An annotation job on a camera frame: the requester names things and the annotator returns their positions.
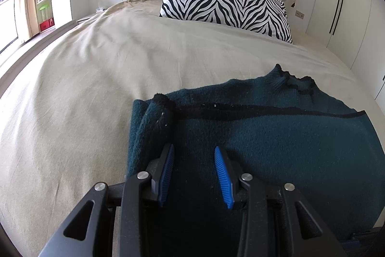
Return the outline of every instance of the triangular cutout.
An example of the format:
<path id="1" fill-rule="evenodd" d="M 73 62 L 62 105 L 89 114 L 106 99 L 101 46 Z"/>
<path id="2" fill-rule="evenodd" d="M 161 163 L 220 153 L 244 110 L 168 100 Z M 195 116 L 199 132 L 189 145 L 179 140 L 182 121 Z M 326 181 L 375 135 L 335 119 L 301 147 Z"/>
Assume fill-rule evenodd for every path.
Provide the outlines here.
<path id="1" fill-rule="evenodd" d="M 319 237 L 322 235 L 322 230 L 309 214 L 305 206 L 299 202 L 295 202 L 295 209 L 297 211 L 298 221 L 300 223 L 301 235 L 304 240 Z"/>
<path id="2" fill-rule="evenodd" d="M 86 202 L 68 227 L 65 228 L 63 235 L 75 240 L 84 241 L 93 207 L 94 203 L 92 201 Z"/>

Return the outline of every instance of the red box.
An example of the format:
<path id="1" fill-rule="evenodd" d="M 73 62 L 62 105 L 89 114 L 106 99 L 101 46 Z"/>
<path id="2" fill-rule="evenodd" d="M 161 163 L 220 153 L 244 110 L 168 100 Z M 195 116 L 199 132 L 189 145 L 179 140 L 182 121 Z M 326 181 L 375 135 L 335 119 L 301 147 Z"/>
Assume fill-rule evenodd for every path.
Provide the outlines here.
<path id="1" fill-rule="evenodd" d="M 45 29 L 52 27 L 53 25 L 55 25 L 55 21 L 53 20 L 53 18 L 49 18 L 48 20 L 45 20 L 42 23 L 40 23 L 40 31 L 42 32 Z"/>

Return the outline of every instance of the green lid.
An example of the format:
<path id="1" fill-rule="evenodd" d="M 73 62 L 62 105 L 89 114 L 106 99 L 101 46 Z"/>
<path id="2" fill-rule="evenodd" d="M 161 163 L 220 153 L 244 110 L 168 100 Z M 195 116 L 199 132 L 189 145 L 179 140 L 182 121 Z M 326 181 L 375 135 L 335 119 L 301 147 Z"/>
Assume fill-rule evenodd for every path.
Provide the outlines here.
<path id="1" fill-rule="evenodd" d="M 44 5 L 44 6 L 41 6 L 40 8 L 39 8 L 39 10 L 43 10 L 43 9 L 45 9 L 45 8 L 48 8 L 49 7 L 49 5 Z"/>

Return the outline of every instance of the plastic container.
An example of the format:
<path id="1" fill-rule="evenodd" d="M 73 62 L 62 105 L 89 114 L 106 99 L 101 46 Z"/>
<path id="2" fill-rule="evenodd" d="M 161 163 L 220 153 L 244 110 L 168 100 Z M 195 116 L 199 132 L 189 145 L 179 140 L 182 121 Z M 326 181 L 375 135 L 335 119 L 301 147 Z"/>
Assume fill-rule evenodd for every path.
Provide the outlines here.
<path id="1" fill-rule="evenodd" d="M 42 21 L 45 21 L 45 20 L 48 20 L 49 19 L 49 17 L 48 17 L 48 15 L 49 15 L 49 10 L 48 10 L 48 8 L 49 8 L 49 5 L 44 5 L 44 6 L 41 6 L 40 8 L 39 8 L 39 11 L 41 12 L 41 14 L 42 14 Z"/>

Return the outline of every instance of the wardrobe handle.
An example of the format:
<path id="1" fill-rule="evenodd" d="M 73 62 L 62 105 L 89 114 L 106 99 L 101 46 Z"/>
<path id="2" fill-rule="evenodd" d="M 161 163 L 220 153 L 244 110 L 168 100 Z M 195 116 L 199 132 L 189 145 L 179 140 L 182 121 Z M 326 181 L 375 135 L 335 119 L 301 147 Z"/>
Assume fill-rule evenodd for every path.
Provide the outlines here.
<path id="1" fill-rule="evenodd" d="M 343 0 L 341 0 L 340 12 L 338 13 L 337 22 L 336 22 L 336 25 L 335 25 L 335 27 L 334 27 L 333 34 L 332 34 L 332 35 L 334 35 L 334 32 L 336 31 L 337 24 L 338 24 L 338 20 L 340 19 L 340 14 L 341 14 L 341 10 L 342 10 L 342 5 L 343 5 Z"/>
<path id="2" fill-rule="evenodd" d="M 337 2 L 336 12 L 334 13 L 334 18 L 333 18 L 332 26 L 330 27 L 329 34 L 332 33 L 332 29 L 333 29 L 334 21 L 336 20 L 337 11 L 338 11 L 338 5 L 339 4 L 340 4 L 340 0 L 338 0 L 338 2 Z"/>

